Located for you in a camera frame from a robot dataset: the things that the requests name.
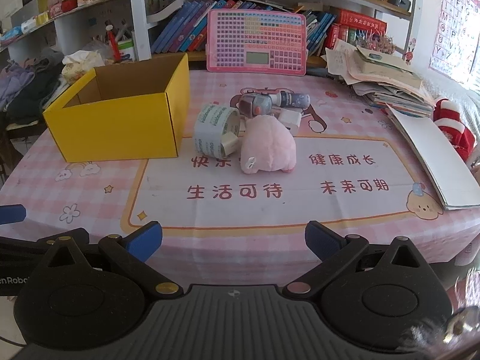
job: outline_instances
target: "wall poster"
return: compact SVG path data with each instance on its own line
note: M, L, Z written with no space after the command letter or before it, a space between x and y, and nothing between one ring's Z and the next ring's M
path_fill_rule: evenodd
M442 0L430 68L466 84L480 33L478 0Z

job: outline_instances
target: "packing tape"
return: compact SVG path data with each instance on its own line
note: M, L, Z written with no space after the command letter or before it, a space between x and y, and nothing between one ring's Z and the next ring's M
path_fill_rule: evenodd
M225 159L239 148L240 113L237 108L205 104L193 128L195 150Z

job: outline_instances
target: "pink plush toy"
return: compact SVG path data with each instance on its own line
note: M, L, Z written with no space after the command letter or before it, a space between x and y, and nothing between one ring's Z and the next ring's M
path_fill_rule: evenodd
M295 140L274 116L258 115L246 120L240 162L248 175L259 170L291 172L297 163Z

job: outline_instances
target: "pink learning tablet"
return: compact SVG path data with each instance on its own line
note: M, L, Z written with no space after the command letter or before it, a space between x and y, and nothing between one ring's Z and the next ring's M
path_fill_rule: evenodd
M212 9L207 34L208 71L305 74L304 15Z

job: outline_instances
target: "yellow cardboard box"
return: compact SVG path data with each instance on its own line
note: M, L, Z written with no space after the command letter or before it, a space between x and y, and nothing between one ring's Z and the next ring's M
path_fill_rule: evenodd
M65 161L177 157L190 103L186 54L91 69L44 112Z

